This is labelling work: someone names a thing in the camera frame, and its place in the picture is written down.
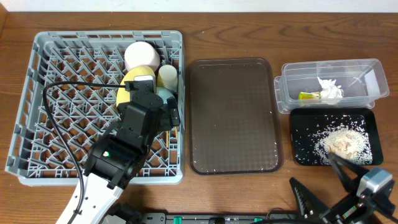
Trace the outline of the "leftover rice with nuts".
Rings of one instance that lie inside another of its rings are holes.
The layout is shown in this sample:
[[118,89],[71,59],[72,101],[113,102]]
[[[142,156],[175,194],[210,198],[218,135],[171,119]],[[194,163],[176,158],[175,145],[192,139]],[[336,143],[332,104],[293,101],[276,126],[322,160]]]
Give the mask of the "leftover rice with nuts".
[[328,154],[358,165],[373,163],[373,153],[361,115],[302,115],[291,119],[294,158],[303,166],[328,166]]

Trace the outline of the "yellow plate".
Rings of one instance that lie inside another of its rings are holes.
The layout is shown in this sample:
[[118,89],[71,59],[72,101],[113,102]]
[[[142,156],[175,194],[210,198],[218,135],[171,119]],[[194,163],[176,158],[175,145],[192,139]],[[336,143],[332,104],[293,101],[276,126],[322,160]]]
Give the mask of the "yellow plate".
[[137,89],[135,85],[138,85],[139,81],[151,81],[156,86],[154,71],[148,66],[138,66],[127,72],[121,82],[124,87],[119,88],[116,95],[116,106],[131,100],[131,92],[134,88]]

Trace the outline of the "light blue bowl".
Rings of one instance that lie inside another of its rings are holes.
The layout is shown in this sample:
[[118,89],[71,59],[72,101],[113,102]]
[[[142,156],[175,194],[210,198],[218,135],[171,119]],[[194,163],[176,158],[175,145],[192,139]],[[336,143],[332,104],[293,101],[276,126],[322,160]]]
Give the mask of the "light blue bowl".
[[162,98],[164,103],[167,103],[169,98],[175,98],[173,93],[164,87],[157,87],[156,93]]

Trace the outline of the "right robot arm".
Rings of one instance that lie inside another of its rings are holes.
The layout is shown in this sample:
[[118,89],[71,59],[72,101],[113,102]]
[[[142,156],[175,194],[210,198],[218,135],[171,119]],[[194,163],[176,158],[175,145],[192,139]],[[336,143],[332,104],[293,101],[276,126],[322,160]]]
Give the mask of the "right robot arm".
[[397,223],[396,206],[389,200],[395,181],[392,174],[375,167],[371,170],[354,164],[334,153],[328,155],[333,170],[348,193],[333,207],[326,206],[295,178],[289,180],[300,215],[307,223],[372,223],[374,212]]

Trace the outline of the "pink bowl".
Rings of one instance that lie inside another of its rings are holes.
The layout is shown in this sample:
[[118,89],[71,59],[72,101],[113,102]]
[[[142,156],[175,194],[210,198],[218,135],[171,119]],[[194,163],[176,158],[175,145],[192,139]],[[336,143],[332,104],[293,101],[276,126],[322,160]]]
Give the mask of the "pink bowl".
[[135,67],[148,66],[156,71],[160,65],[160,56],[147,42],[134,42],[124,52],[126,70],[130,71]]

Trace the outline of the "yellow green snack wrapper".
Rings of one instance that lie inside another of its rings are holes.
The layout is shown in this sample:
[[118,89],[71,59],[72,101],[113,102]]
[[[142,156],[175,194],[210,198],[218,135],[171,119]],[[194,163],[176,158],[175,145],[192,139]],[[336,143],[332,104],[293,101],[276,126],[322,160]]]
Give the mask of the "yellow green snack wrapper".
[[300,92],[298,95],[299,100],[319,100],[321,98],[320,92]]

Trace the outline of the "white paper napkin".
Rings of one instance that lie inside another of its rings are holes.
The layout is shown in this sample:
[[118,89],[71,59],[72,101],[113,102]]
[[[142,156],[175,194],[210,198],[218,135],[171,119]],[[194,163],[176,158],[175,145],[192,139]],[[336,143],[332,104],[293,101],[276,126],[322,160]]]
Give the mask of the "white paper napkin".
[[322,80],[319,77],[317,79],[322,88],[320,92],[321,99],[338,99],[343,97],[341,85],[336,85],[336,80]]

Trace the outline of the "white cup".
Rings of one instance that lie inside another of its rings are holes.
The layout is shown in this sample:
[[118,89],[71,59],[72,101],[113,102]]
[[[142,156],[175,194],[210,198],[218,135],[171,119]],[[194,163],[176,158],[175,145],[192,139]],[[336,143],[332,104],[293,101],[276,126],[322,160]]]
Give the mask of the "white cup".
[[159,68],[157,86],[178,92],[177,69],[172,65],[163,65]]

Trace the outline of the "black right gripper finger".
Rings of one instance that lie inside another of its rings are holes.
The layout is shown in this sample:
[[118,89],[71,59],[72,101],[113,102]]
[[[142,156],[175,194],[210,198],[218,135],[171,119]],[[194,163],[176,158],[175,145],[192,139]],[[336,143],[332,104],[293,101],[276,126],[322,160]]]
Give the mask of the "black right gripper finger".
[[[349,193],[357,191],[361,178],[369,172],[369,169],[352,163],[333,152],[328,154],[328,158],[344,189]],[[356,178],[352,179],[346,173],[345,168],[356,174]]]
[[299,220],[309,223],[328,223],[330,209],[296,178],[289,180],[298,208]]

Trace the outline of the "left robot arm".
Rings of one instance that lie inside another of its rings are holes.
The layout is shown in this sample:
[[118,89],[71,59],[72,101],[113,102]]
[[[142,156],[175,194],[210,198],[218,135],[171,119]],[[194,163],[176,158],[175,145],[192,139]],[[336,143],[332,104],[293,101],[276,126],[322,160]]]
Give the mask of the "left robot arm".
[[153,78],[126,81],[117,88],[127,93],[127,100],[117,105],[120,120],[90,147],[58,223],[100,223],[143,168],[158,133],[180,125],[177,100],[159,96]]

